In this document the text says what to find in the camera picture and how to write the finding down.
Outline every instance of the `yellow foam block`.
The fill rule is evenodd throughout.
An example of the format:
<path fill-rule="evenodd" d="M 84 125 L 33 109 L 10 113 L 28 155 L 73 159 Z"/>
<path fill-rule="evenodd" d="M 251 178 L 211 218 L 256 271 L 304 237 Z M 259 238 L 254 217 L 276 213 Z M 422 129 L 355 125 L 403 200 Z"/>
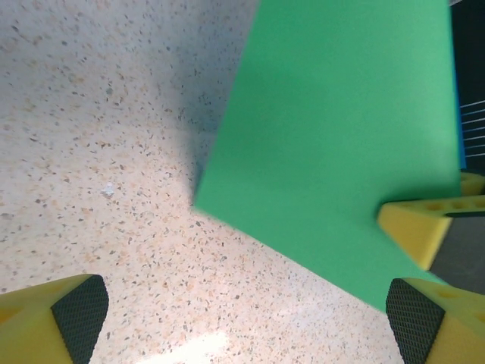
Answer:
<path fill-rule="evenodd" d="M 475 173 L 462 172 L 460 185 L 463 196 L 481 195 L 485 188 L 485 177 Z"/>
<path fill-rule="evenodd" d="M 446 311 L 426 364 L 485 363 L 485 296 L 420 279 L 405 279 Z"/>
<path fill-rule="evenodd" d="M 92 275 L 0 295 L 0 363 L 72 363 L 52 306 Z"/>
<path fill-rule="evenodd" d="M 420 268 L 428 270 L 452 222 L 446 214 L 484 211 L 485 196 L 388 202 L 377 222 Z"/>

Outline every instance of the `foam block hole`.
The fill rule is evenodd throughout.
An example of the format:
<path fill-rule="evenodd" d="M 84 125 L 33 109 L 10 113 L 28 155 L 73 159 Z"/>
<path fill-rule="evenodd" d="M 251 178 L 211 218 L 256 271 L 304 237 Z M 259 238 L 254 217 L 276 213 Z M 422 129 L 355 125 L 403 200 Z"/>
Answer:
<path fill-rule="evenodd" d="M 460 209 L 465 209 L 467 206 L 461 201 L 455 201 L 455 202 L 452 202 L 452 207 L 454 209 L 460 210 Z"/>
<path fill-rule="evenodd" d="M 476 199 L 474 203 L 476 207 L 485 207 L 485 199 Z"/>
<path fill-rule="evenodd" d="M 431 210 L 431 211 L 438 211 L 438 210 L 443 210 L 444 206 L 442 203 L 428 203 L 426 204 L 426 209 Z"/>
<path fill-rule="evenodd" d="M 482 321 L 485 324 L 485 312 L 478 313 L 475 316 L 477 317 L 477 319 L 479 319 L 480 321 Z"/>

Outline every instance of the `terrazzo floor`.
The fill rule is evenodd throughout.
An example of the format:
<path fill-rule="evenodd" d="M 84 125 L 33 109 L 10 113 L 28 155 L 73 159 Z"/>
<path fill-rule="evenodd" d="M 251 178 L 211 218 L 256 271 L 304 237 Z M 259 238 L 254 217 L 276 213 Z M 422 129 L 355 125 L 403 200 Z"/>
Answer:
<path fill-rule="evenodd" d="M 256 5 L 0 6 L 0 290 L 102 275 L 91 363 L 401 362 L 383 314 L 191 209 Z"/>

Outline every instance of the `green foam board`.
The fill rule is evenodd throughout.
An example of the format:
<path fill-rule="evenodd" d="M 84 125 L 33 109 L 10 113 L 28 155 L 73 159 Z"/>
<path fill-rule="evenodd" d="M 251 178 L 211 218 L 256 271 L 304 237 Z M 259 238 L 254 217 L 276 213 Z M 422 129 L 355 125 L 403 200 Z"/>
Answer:
<path fill-rule="evenodd" d="M 459 195 L 446 0 L 262 0 L 196 207 L 384 311 L 382 202 Z"/>

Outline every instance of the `white debris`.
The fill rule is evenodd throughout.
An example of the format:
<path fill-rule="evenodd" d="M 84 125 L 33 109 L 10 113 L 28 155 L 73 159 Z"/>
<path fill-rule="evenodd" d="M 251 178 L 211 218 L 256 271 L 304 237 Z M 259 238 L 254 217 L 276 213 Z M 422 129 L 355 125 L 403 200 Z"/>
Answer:
<path fill-rule="evenodd" d="M 110 199 L 114 195 L 113 184 L 111 182 L 108 182 L 106 184 L 106 187 L 102 189 L 101 194 L 107 199 Z"/>

